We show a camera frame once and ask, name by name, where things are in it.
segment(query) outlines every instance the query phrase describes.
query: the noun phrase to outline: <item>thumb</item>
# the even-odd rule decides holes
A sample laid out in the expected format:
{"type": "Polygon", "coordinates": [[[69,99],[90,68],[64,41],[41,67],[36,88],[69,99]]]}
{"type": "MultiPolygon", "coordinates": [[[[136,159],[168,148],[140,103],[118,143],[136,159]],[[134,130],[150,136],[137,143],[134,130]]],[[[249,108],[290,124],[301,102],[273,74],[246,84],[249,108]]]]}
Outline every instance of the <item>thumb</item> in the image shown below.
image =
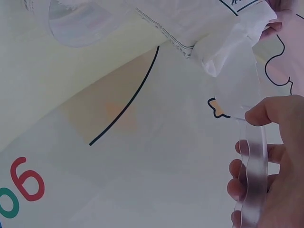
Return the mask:
{"type": "Polygon", "coordinates": [[[277,123],[285,147],[294,163],[304,162],[304,97],[269,97],[248,111],[246,120],[254,126],[277,123]]]}

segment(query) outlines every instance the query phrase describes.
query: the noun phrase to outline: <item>hand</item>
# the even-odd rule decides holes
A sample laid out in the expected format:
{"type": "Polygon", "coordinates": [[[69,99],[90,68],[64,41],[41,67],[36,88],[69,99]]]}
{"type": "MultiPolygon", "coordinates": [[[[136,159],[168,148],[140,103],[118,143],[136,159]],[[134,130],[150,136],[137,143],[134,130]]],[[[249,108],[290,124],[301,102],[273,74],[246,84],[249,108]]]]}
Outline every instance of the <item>hand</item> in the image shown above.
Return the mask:
{"type": "Polygon", "coordinates": [[[269,22],[265,31],[263,31],[261,39],[268,38],[281,31],[290,21],[292,16],[296,14],[295,10],[298,0],[266,0],[270,7],[276,12],[277,19],[269,22]]]}
{"type": "MultiPolygon", "coordinates": [[[[303,228],[304,225],[304,98],[298,95],[270,97],[246,113],[254,126],[279,124],[283,145],[268,145],[269,162],[280,164],[280,172],[268,176],[266,203],[257,228],[303,228]]],[[[240,160],[230,164],[233,179],[228,193],[235,200],[246,193],[238,180],[240,160]]],[[[240,227],[240,213],[231,219],[240,227]]]]}

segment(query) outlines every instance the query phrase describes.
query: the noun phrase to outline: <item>transparent plastic piece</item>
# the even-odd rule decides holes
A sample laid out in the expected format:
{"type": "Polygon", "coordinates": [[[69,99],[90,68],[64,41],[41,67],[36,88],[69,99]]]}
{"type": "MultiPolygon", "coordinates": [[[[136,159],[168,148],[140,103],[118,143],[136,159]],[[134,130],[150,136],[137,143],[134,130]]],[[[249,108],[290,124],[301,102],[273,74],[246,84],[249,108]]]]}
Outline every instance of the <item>transparent plastic piece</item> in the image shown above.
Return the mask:
{"type": "Polygon", "coordinates": [[[261,100],[256,60],[248,41],[231,51],[216,78],[216,100],[238,122],[241,132],[239,180],[247,191],[235,207],[233,228],[256,228],[267,194],[268,156],[264,127],[245,120],[245,113],[261,100]]]}
{"type": "Polygon", "coordinates": [[[124,0],[92,0],[75,6],[58,0],[22,0],[22,4],[56,40],[75,48],[107,37],[133,11],[124,0]]]}

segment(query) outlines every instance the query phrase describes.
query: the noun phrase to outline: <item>black outline drawing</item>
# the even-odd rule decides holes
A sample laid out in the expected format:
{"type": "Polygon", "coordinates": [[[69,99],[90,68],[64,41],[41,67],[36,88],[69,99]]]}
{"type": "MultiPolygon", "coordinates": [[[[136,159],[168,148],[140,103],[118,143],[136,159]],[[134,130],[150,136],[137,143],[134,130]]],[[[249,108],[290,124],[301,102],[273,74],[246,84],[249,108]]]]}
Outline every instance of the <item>black outline drawing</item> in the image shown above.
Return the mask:
{"type": "Polygon", "coordinates": [[[259,1],[259,0],[255,0],[252,1],[250,3],[248,3],[247,5],[243,6],[242,8],[238,9],[236,12],[234,11],[234,9],[232,9],[226,2],[224,2],[223,0],[219,0],[221,3],[223,3],[231,12],[233,12],[234,15],[238,16],[238,13],[240,11],[242,11],[243,9],[247,8],[248,6],[252,5],[253,3],[259,1]]]}
{"type": "Polygon", "coordinates": [[[158,52],[159,52],[159,49],[160,49],[160,46],[157,47],[157,50],[155,52],[155,56],[154,56],[154,59],[151,63],[151,66],[145,76],[145,78],[143,79],[142,83],[140,84],[140,86],[138,87],[137,91],[135,92],[135,94],[133,95],[133,97],[131,98],[131,100],[129,101],[129,103],[125,106],[125,108],[119,113],[119,115],[110,123],[109,126],[107,126],[106,129],[104,129],[96,138],[94,138],[90,143],[89,145],[92,146],[95,142],[97,142],[102,136],[104,136],[104,134],[106,134],[110,129],[111,127],[113,127],[113,125],[120,119],[120,117],[122,117],[122,115],[124,114],[124,112],[128,109],[128,107],[132,104],[132,102],[134,101],[134,99],[137,97],[137,95],[139,94],[140,90],[142,89],[143,85],[145,84],[153,66],[154,66],[154,63],[155,63],[155,60],[157,58],[157,55],[158,55],[158,52]]]}
{"type": "Polygon", "coordinates": [[[280,54],[275,55],[275,56],[272,56],[272,57],[266,62],[265,67],[264,67],[264,71],[265,71],[265,74],[266,74],[267,78],[269,79],[269,81],[270,81],[272,84],[274,84],[275,86],[281,87],[281,86],[286,86],[288,83],[290,83],[291,85],[290,85],[290,91],[289,91],[289,92],[290,92],[290,95],[292,95],[292,94],[293,94],[294,82],[291,81],[291,78],[290,78],[290,77],[288,78],[288,81],[287,81],[286,83],[280,85],[280,84],[275,83],[273,80],[271,80],[270,76],[269,76],[268,73],[267,73],[267,66],[268,66],[268,64],[270,63],[270,61],[273,60],[274,58],[277,58],[277,57],[282,56],[282,55],[284,54],[285,50],[286,50],[285,43],[282,41],[282,39],[280,38],[279,35],[277,35],[277,37],[278,37],[279,41],[282,43],[282,45],[283,45],[283,50],[282,50],[282,52],[281,52],[280,54]]]}
{"type": "Polygon", "coordinates": [[[231,118],[231,116],[228,116],[228,115],[225,115],[225,114],[216,115],[217,110],[211,105],[211,101],[216,101],[216,98],[213,97],[213,98],[210,98],[210,99],[208,100],[208,105],[209,105],[209,107],[213,110],[213,115],[214,115],[215,118],[217,118],[217,119],[219,119],[219,118],[221,118],[221,117],[225,117],[225,118],[227,118],[227,119],[231,118]]]}

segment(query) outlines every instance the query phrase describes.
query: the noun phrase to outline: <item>white surface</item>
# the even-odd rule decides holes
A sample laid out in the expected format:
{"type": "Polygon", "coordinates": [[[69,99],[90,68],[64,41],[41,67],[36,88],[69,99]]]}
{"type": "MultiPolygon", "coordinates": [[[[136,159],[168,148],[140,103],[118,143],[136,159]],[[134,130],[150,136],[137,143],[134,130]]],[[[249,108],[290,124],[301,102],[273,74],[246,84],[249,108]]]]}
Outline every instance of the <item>white surface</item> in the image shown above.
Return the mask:
{"type": "MultiPolygon", "coordinates": [[[[20,203],[15,218],[0,215],[3,227],[231,227],[235,203],[226,185],[239,128],[213,116],[211,79],[167,43],[123,115],[135,118],[134,131],[123,131],[119,119],[89,147],[60,110],[48,114],[0,154],[0,188],[11,189],[20,203]],[[11,180],[10,166],[20,156],[27,162],[18,174],[34,170],[44,180],[39,201],[26,201],[11,180]]],[[[267,133],[269,143],[278,142],[276,127],[267,133]]],[[[37,191],[34,179],[24,186],[37,191]]],[[[0,198],[3,208],[10,203],[0,198]]]]}
{"type": "Polygon", "coordinates": [[[0,151],[74,94],[165,41],[135,15],[107,40],[63,47],[19,0],[0,1],[0,31],[0,151]]]}

